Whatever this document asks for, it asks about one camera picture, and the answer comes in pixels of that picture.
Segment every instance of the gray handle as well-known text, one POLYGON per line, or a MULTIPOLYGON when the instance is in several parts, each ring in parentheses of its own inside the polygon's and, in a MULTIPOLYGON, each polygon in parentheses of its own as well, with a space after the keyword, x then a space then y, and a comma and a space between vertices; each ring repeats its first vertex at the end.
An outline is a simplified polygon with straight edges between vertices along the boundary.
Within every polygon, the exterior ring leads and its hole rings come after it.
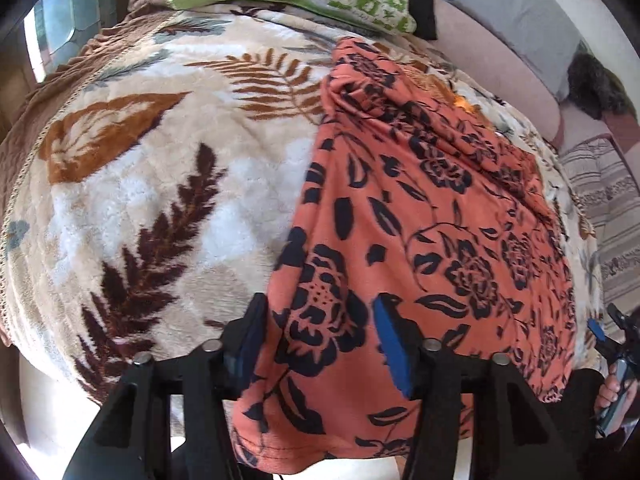
POLYGON ((609 436, 611 434, 611 423, 617 418, 618 412, 622 409, 628 390, 625 388, 627 380, 632 379, 634 374, 624 359, 616 361, 616 377, 620 382, 620 391, 618 392, 618 400, 612 402, 608 408, 602 410, 596 424, 596 429, 601 436, 609 436))

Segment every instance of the silver bolt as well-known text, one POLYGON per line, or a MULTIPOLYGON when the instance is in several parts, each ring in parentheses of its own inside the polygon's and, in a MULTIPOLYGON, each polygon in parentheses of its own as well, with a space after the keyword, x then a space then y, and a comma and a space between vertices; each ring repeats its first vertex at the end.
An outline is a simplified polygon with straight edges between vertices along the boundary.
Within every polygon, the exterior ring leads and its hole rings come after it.
POLYGON ((222 343, 219 339, 209 339, 202 343, 202 349, 205 352, 217 352, 222 348, 222 343))
POLYGON ((138 352, 133 356, 133 364, 136 366, 146 365, 149 361, 152 361, 154 357, 149 352, 138 352))
POLYGON ((494 354, 491 359, 494 363, 500 366, 506 366, 511 362, 511 359, 509 359, 509 356, 507 354, 502 354, 500 352, 494 354))
POLYGON ((427 352, 439 352, 442 349, 442 343, 437 339, 428 338, 422 342, 422 347, 427 352))

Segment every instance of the floral fabric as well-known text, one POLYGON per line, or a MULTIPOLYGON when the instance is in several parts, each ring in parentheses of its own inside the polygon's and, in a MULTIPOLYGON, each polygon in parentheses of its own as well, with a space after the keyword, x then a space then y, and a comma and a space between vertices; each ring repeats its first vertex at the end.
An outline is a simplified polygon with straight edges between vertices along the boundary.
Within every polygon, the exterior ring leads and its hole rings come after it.
MULTIPOLYGON (((234 410, 239 459, 283 474, 408 452, 418 403, 392 383, 376 298, 458 353, 506 352, 543 401, 573 364, 571 273, 534 156, 367 43, 342 40, 334 62, 266 343, 234 410)), ((467 403, 462 437, 471 419, 467 403)))

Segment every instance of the brown bedspread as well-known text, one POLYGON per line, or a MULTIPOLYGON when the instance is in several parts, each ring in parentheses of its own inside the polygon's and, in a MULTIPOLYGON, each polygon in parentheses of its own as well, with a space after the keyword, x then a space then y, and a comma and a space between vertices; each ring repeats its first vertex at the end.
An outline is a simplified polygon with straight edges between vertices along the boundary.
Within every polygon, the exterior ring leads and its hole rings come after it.
MULTIPOLYGON (((97 70, 167 19, 164 0, 131 0, 130 14, 89 40, 80 55, 60 65, 27 96, 18 120, 0 144, 0 218, 4 218, 15 180, 47 122, 97 70)), ((0 325, 0 339, 9 345, 0 325)))

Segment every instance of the hand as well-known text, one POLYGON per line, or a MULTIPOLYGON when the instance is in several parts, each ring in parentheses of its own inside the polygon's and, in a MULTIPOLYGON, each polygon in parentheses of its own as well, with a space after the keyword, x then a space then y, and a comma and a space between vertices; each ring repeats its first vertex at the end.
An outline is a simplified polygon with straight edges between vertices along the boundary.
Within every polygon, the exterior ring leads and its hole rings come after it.
MULTIPOLYGON (((611 368, 609 368, 609 377, 604 381, 604 384, 600 387, 600 391, 598 392, 598 398, 596 399, 595 404, 595 413, 596 415, 600 414, 602 410, 608 408, 613 402, 618 400, 618 394, 621 389, 620 381, 616 377, 616 365, 612 364, 611 368)), ((638 381, 636 380, 628 380, 627 385, 628 394, 626 395, 625 403, 622 405, 622 408, 618 412, 618 416, 611 422, 609 434, 615 433, 622 426, 622 421, 625 418, 626 412, 629 411, 631 405, 636 398, 636 394, 638 393, 638 381)))

